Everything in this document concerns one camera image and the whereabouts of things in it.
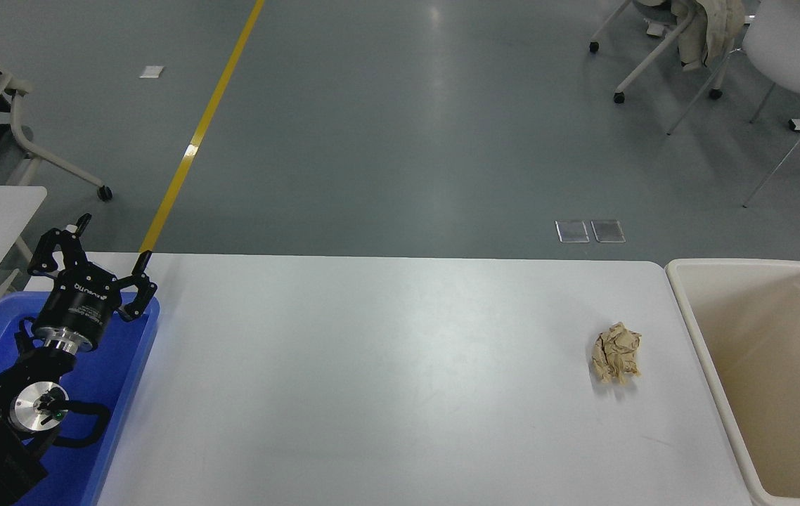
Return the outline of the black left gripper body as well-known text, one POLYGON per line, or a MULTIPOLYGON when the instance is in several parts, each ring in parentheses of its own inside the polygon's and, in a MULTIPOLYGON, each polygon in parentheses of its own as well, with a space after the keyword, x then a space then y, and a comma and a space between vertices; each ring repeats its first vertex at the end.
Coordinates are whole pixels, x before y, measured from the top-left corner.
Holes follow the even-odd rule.
POLYGON ((115 285, 113 273, 63 271, 33 322, 33 335, 47 340, 68 331, 81 336, 80 346, 98 346, 122 303, 115 285))

